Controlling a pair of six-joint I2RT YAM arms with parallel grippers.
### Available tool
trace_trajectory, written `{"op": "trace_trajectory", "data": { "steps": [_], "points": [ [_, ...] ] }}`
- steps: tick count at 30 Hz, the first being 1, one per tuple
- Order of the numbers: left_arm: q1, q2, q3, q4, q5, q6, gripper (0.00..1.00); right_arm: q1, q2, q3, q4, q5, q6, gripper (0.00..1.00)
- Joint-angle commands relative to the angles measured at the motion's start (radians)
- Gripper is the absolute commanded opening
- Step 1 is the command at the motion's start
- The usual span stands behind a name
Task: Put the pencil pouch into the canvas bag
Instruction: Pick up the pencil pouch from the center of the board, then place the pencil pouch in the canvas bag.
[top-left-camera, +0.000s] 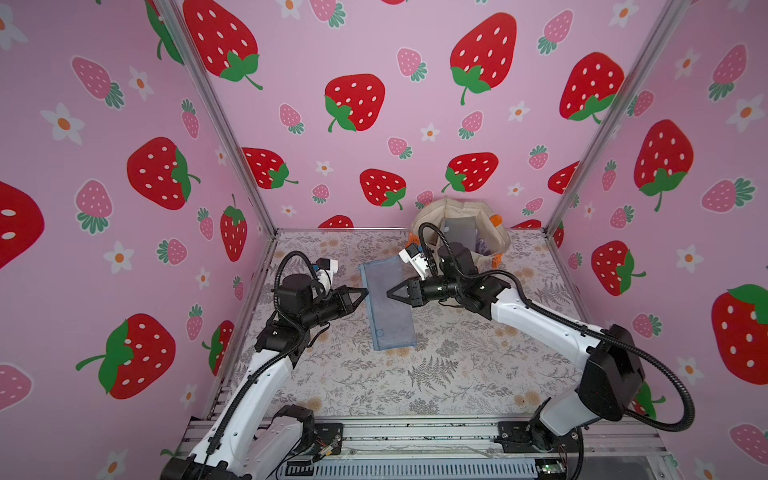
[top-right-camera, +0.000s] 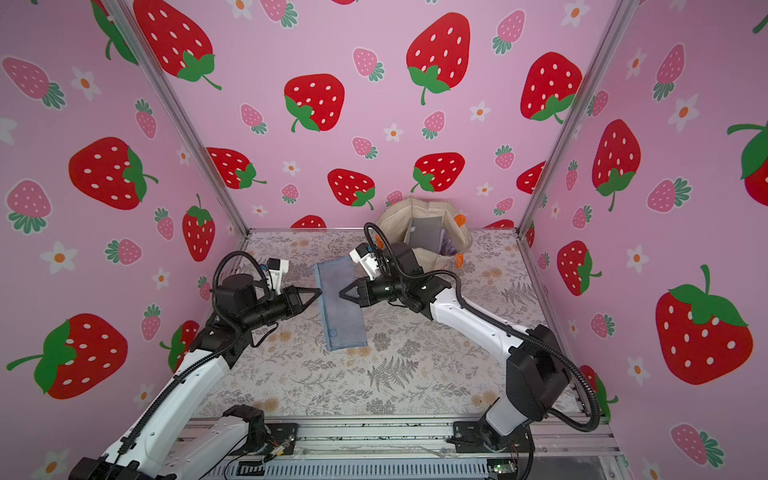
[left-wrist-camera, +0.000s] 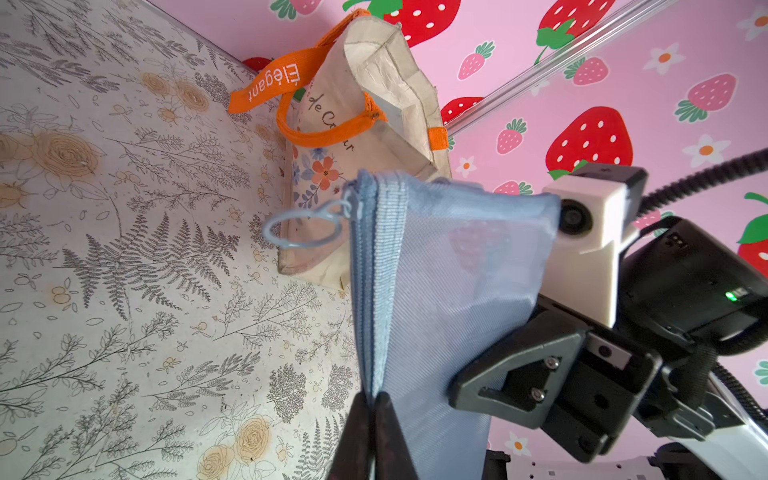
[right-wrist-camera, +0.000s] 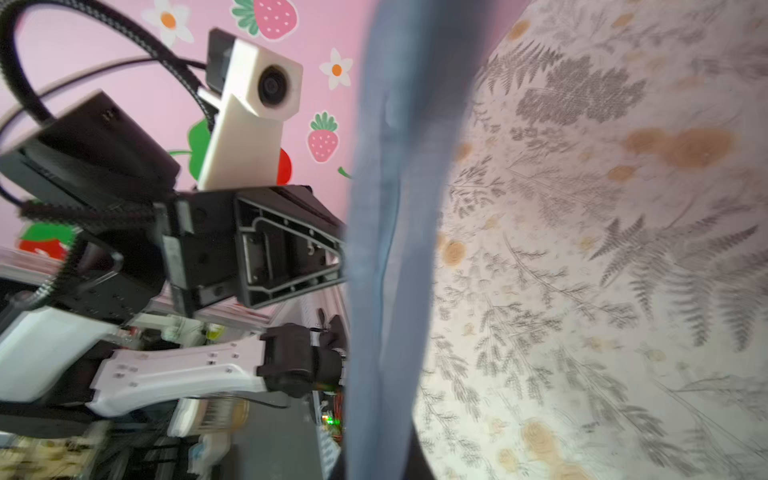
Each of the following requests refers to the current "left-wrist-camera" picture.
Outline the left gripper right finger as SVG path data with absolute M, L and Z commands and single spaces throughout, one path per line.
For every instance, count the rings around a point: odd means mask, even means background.
M 386 392 L 380 392 L 374 404 L 373 452 L 375 480 L 418 479 L 393 401 Z

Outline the grey mesh pouch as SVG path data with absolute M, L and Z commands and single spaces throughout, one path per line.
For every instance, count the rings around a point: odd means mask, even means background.
M 361 172 L 312 218 L 348 227 L 360 392 L 391 397 L 418 479 L 477 479 L 490 418 L 456 410 L 461 369 L 530 317 L 557 235 L 552 194 Z

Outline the beige canvas bag orange handles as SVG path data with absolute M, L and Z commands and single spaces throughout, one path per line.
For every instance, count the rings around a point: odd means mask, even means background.
M 343 289 L 348 227 L 311 215 L 340 199 L 362 170 L 422 181 L 449 176 L 437 91 L 400 27 L 357 9 L 315 46 L 267 64 L 245 89 L 231 93 L 228 110 L 247 113 L 271 100 L 286 140 L 283 205 L 302 213 L 273 229 L 278 271 Z

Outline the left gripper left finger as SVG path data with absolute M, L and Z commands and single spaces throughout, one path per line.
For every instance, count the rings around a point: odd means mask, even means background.
M 364 392 L 353 399 L 328 470 L 328 480 L 367 480 L 374 459 L 374 412 Z

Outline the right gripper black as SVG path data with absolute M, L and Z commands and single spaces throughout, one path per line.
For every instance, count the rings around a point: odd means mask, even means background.
M 544 431 L 590 462 L 631 419 L 693 452 L 767 455 L 767 411 L 722 359 L 767 342 L 767 281 L 693 222 L 669 216 L 620 265 L 607 328 L 543 295 L 532 318 L 453 379 L 449 404 Z

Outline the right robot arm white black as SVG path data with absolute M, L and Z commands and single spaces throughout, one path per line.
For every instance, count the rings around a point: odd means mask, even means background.
M 636 221 L 766 169 L 761 150 L 652 193 L 637 167 L 553 181 L 559 230 L 536 307 L 457 374 L 450 405 L 540 429 L 583 463 L 636 419 L 669 439 L 656 462 L 670 478 L 765 478 L 767 412 L 721 359 L 766 343 L 766 278 L 689 220 Z

